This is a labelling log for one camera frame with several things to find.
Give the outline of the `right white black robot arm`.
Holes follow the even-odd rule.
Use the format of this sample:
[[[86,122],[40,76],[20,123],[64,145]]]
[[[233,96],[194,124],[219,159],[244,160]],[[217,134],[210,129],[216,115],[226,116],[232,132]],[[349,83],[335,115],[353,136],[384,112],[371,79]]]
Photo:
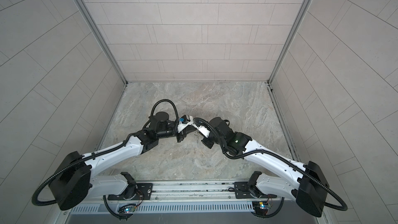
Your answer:
[[[274,153],[250,136],[234,132],[228,122],[220,117],[210,122],[195,118],[194,123],[203,134],[202,142],[208,148],[218,144],[227,158],[256,163],[282,179],[281,182],[274,183],[272,177],[254,172],[249,180],[252,196],[259,198],[262,195],[277,195],[295,200],[302,210],[315,217],[321,217],[324,207],[333,206],[326,202],[331,190],[316,163],[310,161],[304,164]]]

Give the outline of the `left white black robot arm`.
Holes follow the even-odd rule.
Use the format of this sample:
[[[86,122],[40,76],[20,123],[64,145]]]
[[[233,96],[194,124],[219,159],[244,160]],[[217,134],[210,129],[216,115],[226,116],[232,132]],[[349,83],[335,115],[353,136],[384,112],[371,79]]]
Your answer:
[[[124,141],[92,153],[68,154],[49,179],[49,188],[58,207],[65,211],[77,206],[86,198],[103,195],[131,199],[136,195],[136,182],[129,174],[101,176],[104,170],[131,157],[142,155],[156,147],[160,139],[175,137],[183,141],[187,134],[199,131],[206,138],[209,130],[184,115],[175,121],[166,112],[151,114],[146,125],[138,132],[129,134]]]

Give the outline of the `right circuit board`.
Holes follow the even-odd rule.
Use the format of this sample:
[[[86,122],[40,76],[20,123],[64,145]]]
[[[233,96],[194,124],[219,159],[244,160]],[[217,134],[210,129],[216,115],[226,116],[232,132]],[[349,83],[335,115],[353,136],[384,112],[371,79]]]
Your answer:
[[[267,202],[252,202],[254,213],[257,215],[267,215],[270,210],[270,205]]]

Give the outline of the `circuit board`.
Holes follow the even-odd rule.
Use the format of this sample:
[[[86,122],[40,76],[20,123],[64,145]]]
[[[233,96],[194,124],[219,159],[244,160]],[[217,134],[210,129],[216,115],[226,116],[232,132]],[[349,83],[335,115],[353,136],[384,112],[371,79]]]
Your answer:
[[[136,211],[136,204],[127,204],[119,208],[119,214],[133,214]]]
[[[267,215],[270,210],[270,205],[267,202],[252,202],[254,213],[257,215]]]

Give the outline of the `perforated vent strip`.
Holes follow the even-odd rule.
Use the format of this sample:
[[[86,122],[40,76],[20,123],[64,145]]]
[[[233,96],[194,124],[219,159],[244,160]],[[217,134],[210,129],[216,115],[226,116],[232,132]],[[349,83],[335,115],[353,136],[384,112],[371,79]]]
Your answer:
[[[218,212],[253,212],[251,202],[164,202],[143,203],[134,213],[159,214],[159,213],[218,213]],[[74,207],[71,214],[108,214],[109,211],[102,203],[81,204]]]

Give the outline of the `left circuit board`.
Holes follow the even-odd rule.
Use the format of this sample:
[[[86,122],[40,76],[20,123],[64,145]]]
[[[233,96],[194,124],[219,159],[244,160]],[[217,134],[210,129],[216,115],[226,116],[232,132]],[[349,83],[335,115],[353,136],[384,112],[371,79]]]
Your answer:
[[[119,208],[119,214],[133,214],[136,211],[136,204],[127,204]]]

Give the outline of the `aluminium mounting rail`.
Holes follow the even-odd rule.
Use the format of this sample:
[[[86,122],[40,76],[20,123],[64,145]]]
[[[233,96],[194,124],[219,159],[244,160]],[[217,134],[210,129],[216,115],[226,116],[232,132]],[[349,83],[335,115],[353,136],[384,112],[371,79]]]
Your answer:
[[[272,177],[274,183],[281,182],[279,177]],[[230,187],[233,187],[236,181],[227,180],[210,180],[210,181],[152,181],[152,182],[137,182],[137,183],[152,183],[153,189],[151,193],[151,201],[165,201],[165,200],[183,200],[190,199],[197,201],[199,199],[236,199],[234,193],[228,192]]]

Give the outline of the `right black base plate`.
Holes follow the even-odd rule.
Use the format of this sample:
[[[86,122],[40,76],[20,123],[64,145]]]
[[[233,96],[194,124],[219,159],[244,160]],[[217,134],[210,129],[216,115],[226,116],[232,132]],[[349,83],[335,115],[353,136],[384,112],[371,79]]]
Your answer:
[[[248,182],[245,181],[237,181],[234,183],[233,187],[228,189],[228,192],[232,192],[235,195],[236,199],[275,199],[276,195],[263,194],[259,189],[255,186],[249,185]]]

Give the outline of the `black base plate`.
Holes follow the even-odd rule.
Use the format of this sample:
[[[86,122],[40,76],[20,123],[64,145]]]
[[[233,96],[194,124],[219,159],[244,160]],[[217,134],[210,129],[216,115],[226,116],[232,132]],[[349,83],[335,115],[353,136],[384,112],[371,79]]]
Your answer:
[[[153,189],[152,183],[137,183],[134,187],[128,186],[120,195],[108,195],[110,201],[143,201],[150,200]]]
[[[228,189],[228,192],[232,192],[235,195],[236,199],[275,199],[276,195],[263,194],[259,189],[255,186],[249,185],[248,182],[245,181],[237,181],[234,183],[233,187]]]

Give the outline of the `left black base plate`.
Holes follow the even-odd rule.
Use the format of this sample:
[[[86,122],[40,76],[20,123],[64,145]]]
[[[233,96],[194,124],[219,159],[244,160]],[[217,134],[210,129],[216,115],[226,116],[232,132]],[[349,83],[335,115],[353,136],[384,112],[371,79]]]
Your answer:
[[[128,186],[120,195],[108,195],[110,201],[143,201],[150,200],[153,189],[152,183],[137,183],[134,187]]]

